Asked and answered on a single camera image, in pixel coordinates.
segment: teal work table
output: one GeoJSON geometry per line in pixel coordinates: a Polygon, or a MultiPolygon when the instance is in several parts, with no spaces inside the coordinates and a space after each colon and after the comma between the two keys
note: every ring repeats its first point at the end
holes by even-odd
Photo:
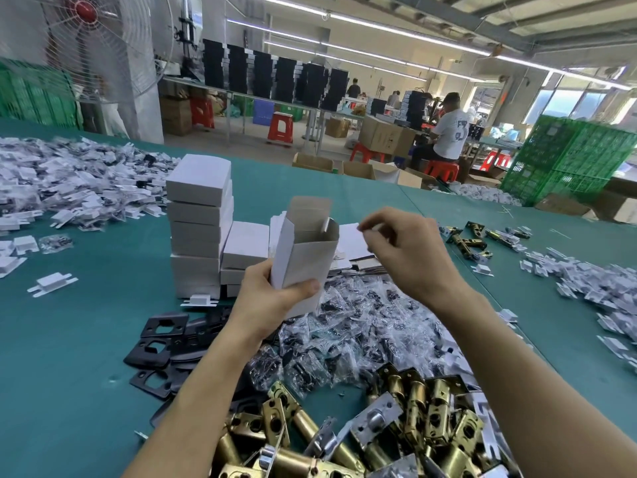
{"type": "MultiPolygon", "coordinates": [[[[112,144],[124,141],[94,134],[0,119],[0,136],[77,138],[112,144]]],[[[182,156],[187,151],[136,143],[142,149],[182,156]]],[[[402,188],[348,176],[232,159],[235,220],[269,224],[294,195],[326,196],[341,224],[360,221],[383,206],[431,216],[444,225],[467,220],[493,227],[527,225],[530,250],[553,247],[597,265],[635,265],[635,228],[590,223],[580,218],[510,208],[460,196],[402,188]],[[555,229],[571,237],[567,239],[555,229]]],[[[148,419],[161,402],[128,385],[133,369],[122,359],[136,342],[146,319],[176,310],[169,264],[166,218],[145,216],[84,233],[65,227],[75,247],[58,254],[29,256],[0,281],[0,476],[35,478],[112,478],[121,474],[138,449],[132,433],[152,431],[148,419]],[[34,299],[26,289],[54,272],[79,281],[34,299]]],[[[47,219],[15,236],[39,238],[56,232],[47,219]]],[[[519,269],[519,256],[497,243],[490,262],[495,277],[475,275],[449,247],[463,277],[494,307],[520,316],[523,333],[538,352],[580,393],[637,438],[637,376],[622,366],[595,337],[602,329],[582,302],[559,297],[555,283],[519,269]]],[[[320,389],[304,406],[321,422],[340,423],[362,409],[359,389],[320,389]]]]}

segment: stack of white boxes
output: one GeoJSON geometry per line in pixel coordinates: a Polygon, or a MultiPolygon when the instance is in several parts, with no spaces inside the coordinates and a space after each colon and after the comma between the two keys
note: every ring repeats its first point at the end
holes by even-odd
{"type": "Polygon", "coordinates": [[[178,298],[221,293],[222,252],[233,226],[230,161],[187,154],[166,178],[170,257],[178,298]]]}
{"type": "Polygon", "coordinates": [[[239,294],[246,268],[267,260],[269,234],[268,225],[233,223],[221,262],[221,284],[227,286],[228,297],[239,294]]]}

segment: red plastic stool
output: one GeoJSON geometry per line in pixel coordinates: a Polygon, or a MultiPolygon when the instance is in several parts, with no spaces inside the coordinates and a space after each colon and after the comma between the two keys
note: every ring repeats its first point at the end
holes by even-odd
{"type": "Polygon", "coordinates": [[[493,166],[494,164],[496,166],[502,166],[504,168],[508,168],[509,166],[511,166],[511,155],[503,154],[502,152],[498,154],[497,151],[491,151],[489,155],[487,156],[487,158],[482,163],[480,170],[488,171],[491,168],[491,166],[493,166]]]}
{"type": "Polygon", "coordinates": [[[429,164],[425,168],[426,175],[432,178],[440,177],[442,181],[446,181],[447,183],[456,180],[458,171],[460,171],[460,166],[455,162],[429,161],[429,164]]]}
{"type": "Polygon", "coordinates": [[[190,112],[192,124],[202,124],[204,127],[215,128],[215,117],[212,110],[212,101],[206,99],[190,99],[190,112]]]}
{"type": "Polygon", "coordinates": [[[354,158],[356,157],[356,153],[358,152],[362,153],[362,161],[365,164],[367,164],[372,157],[374,159],[378,157],[378,159],[380,159],[380,162],[383,162],[383,163],[385,162],[385,155],[382,152],[370,151],[361,143],[356,143],[356,145],[354,146],[354,150],[352,151],[352,156],[350,158],[350,161],[354,160],[354,158]]]}
{"type": "Polygon", "coordinates": [[[275,112],[272,114],[272,122],[270,122],[270,131],[267,138],[270,141],[279,141],[286,144],[292,143],[292,114],[284,114],[283,112],[275,112]],[[278,123],[283,121],[285,131],[278,130],[278,123]]]}

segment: red fan hub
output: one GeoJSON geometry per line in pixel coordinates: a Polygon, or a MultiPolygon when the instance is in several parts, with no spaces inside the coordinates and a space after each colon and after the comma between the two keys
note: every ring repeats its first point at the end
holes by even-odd
{"type": "Polygon", "coordinates": [[[98,10],[86,0],[80,0],[75,4],[75,13],[84,23],[92,24],[98,20],[98,10]]]}

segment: white paper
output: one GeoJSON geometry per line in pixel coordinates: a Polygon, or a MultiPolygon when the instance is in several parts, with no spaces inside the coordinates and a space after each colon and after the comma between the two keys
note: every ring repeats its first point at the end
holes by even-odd
{"type": "Polygon", "coordinates": [[[367,248],[367,243],[358,231],[358,223],[341,225],[338,248],[345,253],[349,261],[370,257],[374,254],[367,248]]]}

